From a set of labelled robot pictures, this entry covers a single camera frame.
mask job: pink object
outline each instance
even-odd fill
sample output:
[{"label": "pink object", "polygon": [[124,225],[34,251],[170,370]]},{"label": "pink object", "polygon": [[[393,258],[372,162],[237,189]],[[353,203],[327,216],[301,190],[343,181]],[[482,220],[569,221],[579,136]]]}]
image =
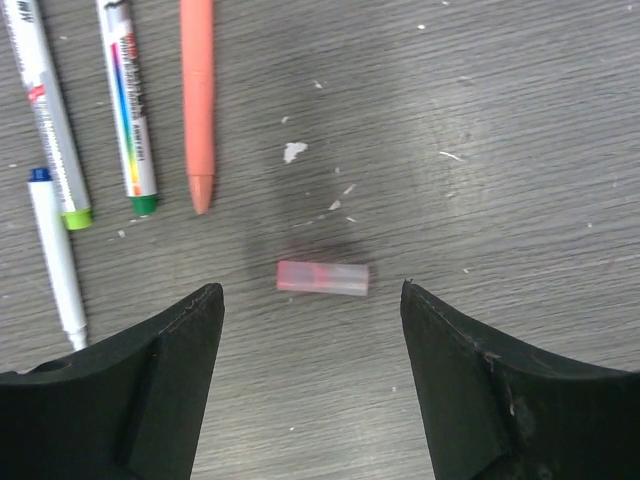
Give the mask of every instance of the pink object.
[{"label": "pink object", "polygon": [[331,263],[278,262],[278,290],[365,296],[369,267]]}]

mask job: white pen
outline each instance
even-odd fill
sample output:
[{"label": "white pen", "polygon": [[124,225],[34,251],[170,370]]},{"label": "white pen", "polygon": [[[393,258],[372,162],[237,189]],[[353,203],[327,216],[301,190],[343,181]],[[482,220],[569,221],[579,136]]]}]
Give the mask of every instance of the white pen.
[{"label": "white pen", "polygon": [[87,346],[87,322],[69,234],[60,216],[60,207],[49,170],[31,170],[28,185],[60,323],[73,344],[73,349],[82,350]]},{"label": "white pen", "polygon": [[35,0],[3,0],[22,83],[36,118],[61,213],[70,230],[91,225],[91,206]]},{"label": "white pen", "polygon": [[156,209],[158,191],[129,5],[123,0],[96,4],[127,197],[135,213],[149,215]]}]

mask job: green marker cap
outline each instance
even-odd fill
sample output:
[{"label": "green marker cap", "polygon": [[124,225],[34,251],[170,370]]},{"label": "green marker cap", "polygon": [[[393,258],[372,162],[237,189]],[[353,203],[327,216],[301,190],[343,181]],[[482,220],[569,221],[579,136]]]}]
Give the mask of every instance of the green marker cap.
[{"label": "green marker cap", "polygon": [[93,223],[91,210],[80,210],[78,212],[63,213],[62,218],[67,230],[82,230],[90,227]]},{"label": "green marker cap", "polygon": [[155,195],[147,195],[146,197],[131,197],[133,211],[138,215],[150,215],[156,211],[158,199]]}]

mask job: marker cap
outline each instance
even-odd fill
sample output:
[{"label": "marker cap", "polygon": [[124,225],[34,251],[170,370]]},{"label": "marker cap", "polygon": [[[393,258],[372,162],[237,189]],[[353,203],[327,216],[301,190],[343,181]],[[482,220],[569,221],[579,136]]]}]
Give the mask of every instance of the marker cap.
[{"label": "marker cap", "polygon": [[131,197],[133,211],[138,215],[150,215],[156,211],[158,198],[156,195],[147,195],[146,197]]},{"label": "marker cap", "polygon": [[369,267],[307,262],[278,262],[278,290],[365,296]]},{"label": "marker cap", "polygon": [[44,167],[32,168],[30,182],[50,182],[51,175],[49,169]]},{"label": "marker cap", "polygon": [[91,210],[80,210],[78,212],[67,212],[62,214],[67,230],[82,230],[90,227],[93,223]]}]

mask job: lime green marker cap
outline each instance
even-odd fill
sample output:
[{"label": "lime green marker cap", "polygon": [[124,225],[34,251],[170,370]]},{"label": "lime green marker cap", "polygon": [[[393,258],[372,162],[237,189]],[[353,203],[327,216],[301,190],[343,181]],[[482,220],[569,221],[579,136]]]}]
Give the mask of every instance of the lime green marker cap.
[{"label": "lime green marker cap", "polygon": [[62,218],[67,230],[82,230],[90,227],[93,223],[91,218],[91,210],[80,210],[77,212],[63,213]]}]

